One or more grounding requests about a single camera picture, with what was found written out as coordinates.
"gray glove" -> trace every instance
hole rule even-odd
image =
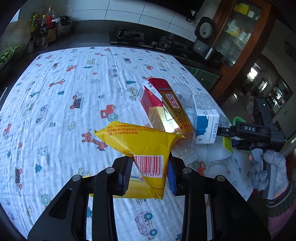
[[[269,164],[276,166],[276,184],[275,184],[275,198],[282,194],[288,186],[286,160],[278,152],[266,151],[263,153],[263,160]],[[250,177],[253,188],[258,191],[264,190],[268,185],[267,171],[261,171],[261,163],[252,159],[249,156],[250,162]]]

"barcode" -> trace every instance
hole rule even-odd
[[[141,88],[140,88],[140,93],[139,93],[140,101],[141,101],[142,98],[143,98],[144,90],[145,90],[145,88],[144,88],[144,86],[142,85]]]
[[[163,176],[163,156],[140,156],[134,155],[136,166],[143,176]]]

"gas stove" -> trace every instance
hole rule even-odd
[[[201,55],[200,53],[197,53],[192,48],[192,46],[184,45],[165,36],[162,36],[159,40],[156,41],[151,41],[151,39],[144,40],[144,34],[140,33],[139,31],[119,29],[116,34],[114,34],[114,32],[110,32],[110,43],[112,45],[127,45],[130,47],[135,46],[160,52],[166,52],[172,55],[189,58],[197,62],[201,61],[211,67],[217,67],[220,64],[220,59],[218,59],[218,54],[220,54],[219,52],[217,52],[217,55],[212,54],[211,58],[207,59],[204,58],[204,54],[206,53],[203,53],[203,55]]]

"blue gripper pad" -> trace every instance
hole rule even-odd
[[[175,195],[177,192],[177,187],[176,187],[176,176],[175,176],[175,172],[173,169],[173,165],[172,162],[169,160],[168,162],[168,185],[170,187],[170,190],[172,191],[172,194]]]

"pink cloth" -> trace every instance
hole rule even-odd
[[[296,200],[294,200],[291,207],[285,213],[274,218],[268,218],[268,230],[269,230],[271,239],[273,239],[279,233],[279,231],[286,225],[287,221],[290,219],[295,209],[296,209]]]

